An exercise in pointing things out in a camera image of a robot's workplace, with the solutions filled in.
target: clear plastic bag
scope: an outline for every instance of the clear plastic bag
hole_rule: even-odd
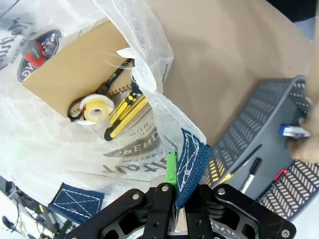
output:
[[[25,193],[48,204],[64,182],[104,191],[108,204],[129,188],[146,190],[152,178],[165,174],[167,153],[177,150],[181,154],[181,128],[206,143],[202,132],[162,95],[173,51],[145,0],[12,0],[0,4],[0,174]],[[21,48],[27,39],[48,33],[44,47],[55,47],[54,55],[106,19],[136,51],[132,75],[152,108],[145,109],[140,120],[111,142],[60,116],[25,89],[24,79],[19,78],[23,76]],[[27,77],[34,69],[25,70]]]

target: pen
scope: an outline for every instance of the pen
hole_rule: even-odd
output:
[[[263,197],[263,195],[270,190],[282,177],[288,172],[287,169],[282,169],[279,174],[274,178],[272,183],[259,195],[259,197],[256,199],[256,202],[259,202],[260,199]]]
[[[242,189],[240,190],[240,192],[245,193],[249,187],[249,185],[251,184],[251,182],[253,181],[256,172],[258,171],[261,163],[263,162],[263,160],[261,158],[256,158],[253,166],[250,169],[250,174],[244,184],[244,186],[242,187]]]
[[[241,164],[239,164],[232,172],[228,173],[228,174],[225,176],[225,178],[224,178],[219,184],[226,182],[228,179],[230,179],[230,178],[234,175],[234,173],[236,173],[239,169],[241,169],[242,167],[244,167],[244,166],[248,163],[249,159],[251,159],[251,157],[258,151],[258,149],[261,148],[261,146],[262,146],[262,144],[258,145],[258,146],[243,160],[243,162],[242,162]]]

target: blue fabric patch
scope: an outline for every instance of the blue fabric patch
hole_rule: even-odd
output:
[[[72,222],[82,224],[100,211],[103,199],[104,193],[62,183],[48,208]]]
[[[178,208],[184,207],[190,195],[204,174],[212,148],[185,129],[181,129],[184,144],[180,159],[177,163],[177,198]]]

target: gray storage basket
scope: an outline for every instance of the gray storage basket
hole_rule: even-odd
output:
[[[289,172],[280,180],[280,184],[265,193],[261,199],[262,205],[291,219],[315,196],[319,187],[318,166],[291,160],[288,139],[278,133],[281,124],[298,125],[298,119],[305,117],[310,111],[310,105],[304,96],[305,82],[304,76],[260,81],[237,118],[213,146],[213,156],[205,170],[210,187],[218,184],[262,145],[251,155],[247,165],[227,180],[227,184],[240,189],[254,160],[259,157],[263,162],[246,192],[249,197],[259,197],[284,168]],[[292,200],[287,188],[293,188],[294,194],[301,199],[298,202]],[[218,224],[212,221],[216,231],[234,238],[234,231]]]

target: black marker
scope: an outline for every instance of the black marker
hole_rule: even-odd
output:
[[[247,191],[249,185],[253,181],[255,174],[256,174],[257,170],[259,169],[259,166],[261,165],[262,162],[263,162],[263,160],[261,158],[256,158],[253,166],[250,169],[250,174],[249,174],[244,186],[240,190],[240,192],[245,193]]]

